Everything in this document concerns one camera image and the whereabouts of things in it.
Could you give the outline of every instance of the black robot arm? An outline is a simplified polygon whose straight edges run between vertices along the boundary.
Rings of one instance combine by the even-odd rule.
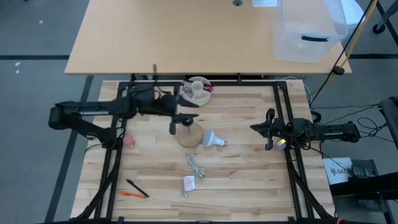
[[[137,113],[170,116],[170,134],[175,134],[175,125],[186,119],[192,119],[197,114],[178,114],[177,107],[195,108],[191,102],[179,95],[179,87],[175,86],[174,94],[168,91],[154,90],[152,84],[135,86],[126,96],[108,102],[79,103],[66,101],[57,103],[51,109],[49,126],[53,129],[72,129],[86,138],[95,137],[103,147],[116,147],[120,136],[117,129],[101,128],[82,119],[83,116],[114,115],[118,118],[131,119]]]
[[[361,135],[351,121],[345,124],[318,125],[304,118],[294,118],[292,123],[285,124],[283,119],[275,118],[274,109],[269,109],[266,120],[261,124],[251,125],[264,138],[268,138],[266,150],[273,147],[272,137],[276,136],[287,141],[288,146],[306,146],[310,141],[338,139],[346,142],[358,142]]]

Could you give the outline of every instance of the black pen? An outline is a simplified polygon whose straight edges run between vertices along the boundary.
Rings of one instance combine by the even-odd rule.
[[[145,197],[149,197],[147,193],[145,193],[143,190],[141,190],[136,184],[134,184],[133,181],[126,179],[127,183],[131,184],[135,189],[137,189],[141,194],[145,195]]]

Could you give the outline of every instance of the sticker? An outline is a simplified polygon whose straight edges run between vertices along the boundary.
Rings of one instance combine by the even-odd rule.
[[[184,177],[184,190],[186,192],[190,190],[195,190],[195,176]]]

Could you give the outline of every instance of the wooden workbench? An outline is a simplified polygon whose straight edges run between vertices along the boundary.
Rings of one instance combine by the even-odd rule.
[[[302,81],[288,81],[288,86],[294,116],[310,119]],[[117,87],[118,82],[104,82],[99,100],[114,99]],[[269,108],[275,108],[270,86],[217,86],[207,105],[180,108],[181,113],[200,114],[196,122],[204,129],[214,129],[219,137],[229,142],[227,147],[212,146],[208,149],[202,145],[196,149],[180,146],[175,136],[169,134],[169,117],[137,115],[129,120],[127,133],[135,137],[136,145],[123,148],[118,190],[138,194],[125,181],[131,179],[150,198],[116,194],[113,218],[271,221],[293,216],[284,153],[276,149],[265,151],[266,139],[249,128],[251,124],[263,122]],[[109,127],[111,117],[96,117],[94,123]],[[89,146],[93,144],[98,144],[98,141],[89,142]],[[186,166],[186,154],[194,154],[206,174],[205,179],[197,180],[197,190],[189,192],[189,198],[184,198],[179,190],[182,177],[193,174]],[[302,154],[311,191],[333,214],[333,200],[321,156],[315,151],[303,151]],[[104,155],[105,150],[100,146],[86,153],[72,217],[81,213],[95,195]],[[104,201],[103,214],[108,198],[105,197]]]
[[[300,5],[316,7],[305,1]],[[251,0],[91,0],[65,72],[148,74],[156,64],[159,74],[329,73],[340,43],[319,63],[274,58],[273,13]]]

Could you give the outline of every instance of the pink ball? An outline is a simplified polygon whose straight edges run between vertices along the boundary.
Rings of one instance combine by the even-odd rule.
[[[136,143],[136,140],[130,135],[126,134],[123,138],[123,144],[125,146],[133,147],[133,145]]]

